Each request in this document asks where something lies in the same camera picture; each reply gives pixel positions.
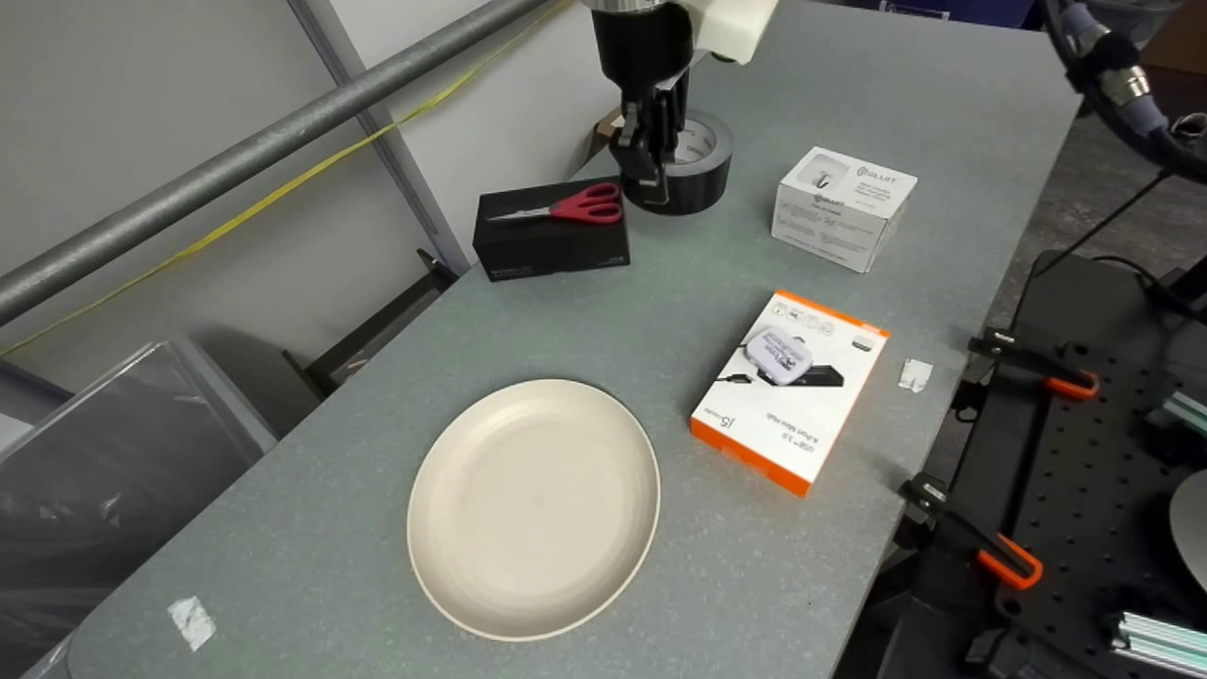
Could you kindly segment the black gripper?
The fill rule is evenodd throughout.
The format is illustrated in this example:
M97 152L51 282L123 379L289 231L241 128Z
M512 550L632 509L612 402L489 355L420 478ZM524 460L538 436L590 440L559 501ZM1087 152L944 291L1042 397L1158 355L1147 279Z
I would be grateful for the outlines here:
M695 58L695 20L679 0L590 0L601 67L617 86L626 111L612 136L612 153L630 197L664 194L664 164L676 164L688 125L688 63ZM664 138L642 111L659 103Z

